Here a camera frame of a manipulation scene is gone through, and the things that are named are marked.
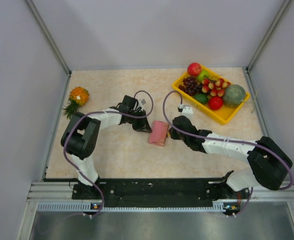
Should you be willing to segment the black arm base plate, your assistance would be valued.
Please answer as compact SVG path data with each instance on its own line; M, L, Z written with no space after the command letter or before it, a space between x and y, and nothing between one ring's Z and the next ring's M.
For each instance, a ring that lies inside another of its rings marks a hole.
M76 183L74 200L101 200L110 208L211 207L214 201L246 200L249 190L232 190L218 178L100 178Z

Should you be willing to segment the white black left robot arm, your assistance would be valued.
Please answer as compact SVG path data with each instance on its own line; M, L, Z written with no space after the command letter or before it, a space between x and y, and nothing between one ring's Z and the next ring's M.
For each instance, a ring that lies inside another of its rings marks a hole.
M122 102L101 111L87 114L77 111L70 119L60 144L66 160L78 172L78 180L84 184L83 192L89 198L96 198L101 187L96 181L99 175L94 166L93 152L99 131L111 126L130 124L136 132L151 133L144 99L125 95Z

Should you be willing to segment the pink express box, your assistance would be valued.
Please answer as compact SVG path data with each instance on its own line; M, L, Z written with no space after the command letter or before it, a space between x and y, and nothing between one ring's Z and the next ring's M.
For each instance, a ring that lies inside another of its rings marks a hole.
M151 145L164 147L167 139L169 124L164 121L155 120L152 123L152 132L149 135L148 143Z

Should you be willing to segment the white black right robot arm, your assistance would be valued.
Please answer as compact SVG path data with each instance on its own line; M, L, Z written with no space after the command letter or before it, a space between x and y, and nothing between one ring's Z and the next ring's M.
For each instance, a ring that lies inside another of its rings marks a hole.
M247 168L232 170L226 175L226 182L220 185L220 192L226 198L256 186L278 191L293 166L292 160L267 136L254 141L221 136L210 130L197 129L183 115L172 120L169 134L173 140L183 141L193 151L219 154L248 164Z

